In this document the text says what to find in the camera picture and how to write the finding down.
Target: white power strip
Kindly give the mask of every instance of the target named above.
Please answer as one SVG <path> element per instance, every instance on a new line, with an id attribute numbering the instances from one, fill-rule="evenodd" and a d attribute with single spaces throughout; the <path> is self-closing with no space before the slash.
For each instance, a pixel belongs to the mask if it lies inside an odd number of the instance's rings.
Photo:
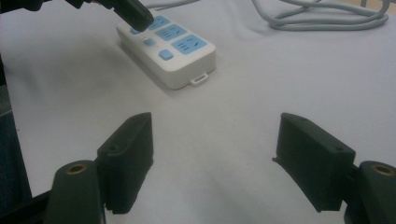
<path id="1" fill-rule="evenodd" d="M 198 86 L 216 67 L 215 46 L 158 11 L 154 23 L 137 32 L 125 21 L 117 25 L 121 41 L 169 89 Z"/>

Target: gray cable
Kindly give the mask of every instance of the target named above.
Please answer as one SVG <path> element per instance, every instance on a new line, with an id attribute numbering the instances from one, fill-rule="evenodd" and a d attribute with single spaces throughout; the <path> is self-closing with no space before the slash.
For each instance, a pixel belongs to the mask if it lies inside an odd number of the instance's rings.
<path id="1" fill-rule="evenodd" d="M 169 7 L 179 7 L 179 6 L 183 6 L 183 5 L 187 5 L 189 3 L 194 3 L 194 2 L 198 2 L 200 0 L 183 0 L 183 1 L 176 1 L 176 2 L 171 2 L 171 3 L 159 3 L 159 4 L 149 4 L 146 5 L 146 8 L 157 8 L 157 10 L 162 10 L 162 9 L 166 9 Z"/>
<path id="2" fill-rule="evenodd" d="M 300 6 L 293 11 L 282 13 L 272 18 L 268 16 L 258 0 L 251 0 L 259 15 L 269 23 L 270 27 L 284 31 L 354 31 L 372 29 L 384 24 L 388 20 L 385 14 L 389 8 L 389 0 L 383 0 L 379 11 L 373 11 L 363 7 L 353 7 L 347 4 L 321 3 L 320 0 L 304 2 L 299 0 L 281 0 L 282 2 Z M 313 7 L 334 8 L 355 13 L 362 18 L 359 19 L 307 19 L 290 20 L 284 19 L 300 14 Z"/>

